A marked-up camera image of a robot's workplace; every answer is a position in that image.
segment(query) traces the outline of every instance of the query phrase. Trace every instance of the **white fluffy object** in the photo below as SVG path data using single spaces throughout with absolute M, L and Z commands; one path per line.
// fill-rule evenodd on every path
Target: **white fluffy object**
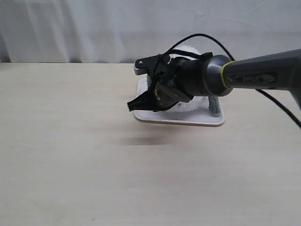
M 191 46 L 180 46 L 175 49 L 200 55 L 200 52 Z M 192 57 L 182 56 L 182 55 L 178 55 L 178 54 L 170 54 L 170 57 L 171 58 L 184 57 L 189 60 L 194 60 L 194 58 L 192 58 Z M 197 99 L 195 98 L 195 99 L 191 100 L 189 103 L 179 102 L 178 104 L 173 106 L 171 109 L 167 110 L 166 112 L 190 112 L 190 111 L 198 109 L 204 100 L 205 100 L 205 97 L 197 98 Z

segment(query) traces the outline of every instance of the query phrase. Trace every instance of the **table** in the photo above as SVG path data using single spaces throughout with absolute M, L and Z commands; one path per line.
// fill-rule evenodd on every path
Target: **table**
M 142 123 L 127 109 L 141 78 L 0 64 L 2 226 L 300 225 L 301 131 L 284 112 L 234 90 L 221 127 Z

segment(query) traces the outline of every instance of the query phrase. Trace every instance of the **white curtain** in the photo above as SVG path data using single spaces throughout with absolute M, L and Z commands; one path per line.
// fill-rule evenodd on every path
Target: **white curtain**
M 197 32 L 239 59 L 301 48 L 301 1 L 0 0 L 2 62 L 129 63 Z

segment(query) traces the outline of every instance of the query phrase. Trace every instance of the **white plate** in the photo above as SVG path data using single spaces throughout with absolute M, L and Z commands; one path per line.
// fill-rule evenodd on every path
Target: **white plate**
M 147 90 L 146 79 L 142 79 L 138 83 L 136 97 Z M 199 107 L 195 107 L 193 102 L 198 102 Z M 177 124 L 177 125 L 190 125 L 190 126 L 220 126 L 225 122 L 225 114 L 219 99 L 221 115 L 214 117 L 208 110 L 207 97 L 194 97 L 191 101 L 192 110 L 190 111 L 187 105 L 187 111 L 174 112 L 172 109 L 164 112 L 153 111 L 134 111 L 134 116 L 137 120 L 148 123 L 164 123 L 164 124 Z

